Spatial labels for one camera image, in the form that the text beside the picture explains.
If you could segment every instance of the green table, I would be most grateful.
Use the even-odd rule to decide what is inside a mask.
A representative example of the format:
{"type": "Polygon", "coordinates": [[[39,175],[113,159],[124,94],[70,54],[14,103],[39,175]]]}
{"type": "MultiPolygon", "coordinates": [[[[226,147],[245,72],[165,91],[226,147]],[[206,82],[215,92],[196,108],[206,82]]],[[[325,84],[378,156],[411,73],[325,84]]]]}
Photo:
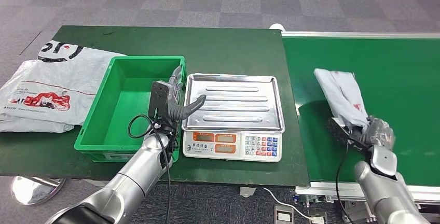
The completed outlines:
{"type": "MultiPolygon", "coordinates": [[[[54,40],[126,55],[183,55],[188,74],[276,76],[286,124],[280,162],[187,158],[181,151],[171,177],[215,184],[309,185],[280,31],[63,26],[54,40]]],[[[111,179],[123,164],[93,163],[74,150],[78,131],[76,127],[62,134],[0,133],[0,174],[111,179]]]]}
{"type": "MultiPolygon", "coordinates": [[[[127,55],[183,55],[188,73],[278,78],[286,123],[280,163],[195,159],[181,153],[171,169],[173,181],[334,186],[344,146],[324,127],[332,114],[313,75],[319,67],[355,72],[367,112],[395,130],[398,170],[407,184],[440,194],[440,35],[283,33],[281,38],[273,30],[64,26],[54,39],[127,55]]],[[[0,174],[110,179],[122,164],[93,163],[75,151],[78,131],[0,133],[0,174]]],[[[353,166],[361,159],[350,152],[341,181],[354,182],[353,166]]]]}

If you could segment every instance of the metal leg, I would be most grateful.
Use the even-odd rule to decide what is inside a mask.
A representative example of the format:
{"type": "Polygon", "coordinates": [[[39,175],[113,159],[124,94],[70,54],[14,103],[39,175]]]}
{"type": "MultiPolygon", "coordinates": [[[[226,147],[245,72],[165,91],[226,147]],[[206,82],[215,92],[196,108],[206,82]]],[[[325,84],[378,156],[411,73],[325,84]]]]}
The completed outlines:
{"type": "Polygon", "coordinates": [[[248,188],[248,187],[240,187],[240,195],[242,197],[248,198],[251,195],[254,195],[256,188],[248,188]]]}
{"type": "Polygon", "coordinates": [[[12,181],[12,197],[23,205],[43,203],[61,189],[66,179],[16,176],[12,181]]]}

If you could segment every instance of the digital scale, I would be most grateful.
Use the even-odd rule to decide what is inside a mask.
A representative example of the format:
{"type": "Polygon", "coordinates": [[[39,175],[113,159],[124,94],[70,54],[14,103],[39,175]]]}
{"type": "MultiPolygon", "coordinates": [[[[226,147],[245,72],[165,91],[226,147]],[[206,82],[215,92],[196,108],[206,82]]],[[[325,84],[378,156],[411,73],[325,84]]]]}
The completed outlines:
{"type": "Polygon", "coordinates": [[[285,127],[275,77],[189,75],[185,106],[203,94],[204,105],[182,122],[186,157],[281,160],[285,127]]]}

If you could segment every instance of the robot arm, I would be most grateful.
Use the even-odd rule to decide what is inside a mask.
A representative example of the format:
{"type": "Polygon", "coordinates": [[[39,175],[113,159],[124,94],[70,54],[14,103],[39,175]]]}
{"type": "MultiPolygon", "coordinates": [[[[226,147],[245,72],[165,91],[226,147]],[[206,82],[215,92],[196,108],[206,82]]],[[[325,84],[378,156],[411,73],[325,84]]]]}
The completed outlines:
{"type": "Polygon", "coordinates": [[[189,106],[177,104],[182,86],[177,84],[180,70],[178,67],[174,71],[168,83],[155,81],[152,84],[148,115],[156,121],[157,135],[153,132],[146,135],[140,149],[105,187],[78,204],[59,211],[46,224],[129,223],[145,195],[166,172],[166,161],[169,167],[173,163],[171,154],[179,121],[199,109],[206,99],[206,95],[201,95],[189,106]]]}
{"type": "Polygon", "coordinates": [[[358,162],[354,174],[378,222],[429,224],[417,210],[402,175],[396,171],[396,155],[379,145],[372,146],[369,151],[370,162],[358,162]]]}
{"type": "Polygon", "coordinates": [[[397,156],[391,150],[394,132],[387,122],[370,117],[365,133],[360,128],[348,129],[330,119],[333,136],[365,156],[354,167],[371,212],[380,224],[429,223],[419,213],[402,175],[397,172],[397,156]]]}
{"type": "MultiPolygon", "coordinates": [[[[162,133],[159,136],[163,145],[168,146],[168,137],[162,133]]],[[[161,156],[163,152],[156,136],[149,135],[105,187],[75,206],[59,211],[46,224],[128,223],[142,199],[166,171],[161,156]]]]}

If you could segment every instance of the green plastic crate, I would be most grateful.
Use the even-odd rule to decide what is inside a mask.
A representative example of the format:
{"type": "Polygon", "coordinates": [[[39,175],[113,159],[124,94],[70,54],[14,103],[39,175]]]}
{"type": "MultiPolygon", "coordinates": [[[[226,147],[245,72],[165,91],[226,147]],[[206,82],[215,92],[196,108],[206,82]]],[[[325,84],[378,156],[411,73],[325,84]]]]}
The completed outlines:
{"type": "MultiPolygon", "coordinates": [[[[179,82],[182,82],[186,79],[183,57],[114,57],[76,139],[75,149],[94,162],[127,162],[143,141],[128,136],[128,123],[138,114],[147,115],[152,82],[168,82],[179,65],[182,66],[179,82]]],[[[132,125],[131,132],[141,134],[147,126],[148,122],[140,118],[132,125]]],[[[178,146],[181,139],[178,130],[178,146]]],[[[178,148],[173,153],[173,160],[177,159],[178,148]]]]}

